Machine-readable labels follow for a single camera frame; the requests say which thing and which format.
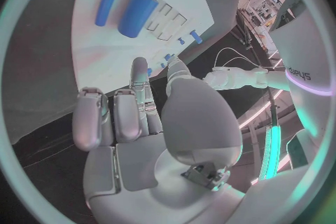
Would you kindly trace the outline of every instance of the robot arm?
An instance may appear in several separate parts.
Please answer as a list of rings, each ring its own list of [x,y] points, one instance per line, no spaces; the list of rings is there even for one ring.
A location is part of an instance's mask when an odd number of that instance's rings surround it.
[[[278,88],[289,91],[284,72],[271,71],[265,68],[254,68],[250,71],[237,67],[214,67],[203,79],[214,90],[230,90],[250,85],[256,88]]]

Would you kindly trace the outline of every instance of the green led strip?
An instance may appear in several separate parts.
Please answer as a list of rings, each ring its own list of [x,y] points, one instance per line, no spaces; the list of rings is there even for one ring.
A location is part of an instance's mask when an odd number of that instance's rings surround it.
[[[273,126],[266,131],[265,149],[259,180],[269,179],[277,174],[281,146],[281,128]]]

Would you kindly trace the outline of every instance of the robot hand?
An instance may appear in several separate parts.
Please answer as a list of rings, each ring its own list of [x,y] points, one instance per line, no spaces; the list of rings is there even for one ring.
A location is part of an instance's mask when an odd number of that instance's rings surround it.
[[[242,88],[250,85],[256,88],[266,88],[268,86],[266,74],[268,70],[264,68],[254,68],[250,71],[238,67],[214,67],[203,79],[214,90],[229,90]]]

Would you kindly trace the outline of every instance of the blue cylinder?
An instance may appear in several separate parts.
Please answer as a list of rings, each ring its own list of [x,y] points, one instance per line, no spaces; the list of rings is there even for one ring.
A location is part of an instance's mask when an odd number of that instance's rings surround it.
[[[108,20],[109,12],[114,0],[101,0],[96,16],[95,24],[97,26],[104,26]]]
[[[157,5],[156,0],[130,0],[118,25],[119,32],[129,38],[136,38]]]
[[[200,36],[195,32],[195,30],[191,31],[190,34],[196,40],[197,44],[200,44],[203,42],[202,38],[200,38]]]

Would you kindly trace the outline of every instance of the glowing green light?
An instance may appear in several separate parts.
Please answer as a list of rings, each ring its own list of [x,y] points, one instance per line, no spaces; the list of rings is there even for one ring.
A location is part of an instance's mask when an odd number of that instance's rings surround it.
[[[269,179],[277,174],[281,146],[281,128],[273,126],[266,131],[265,149],[259,180]]]

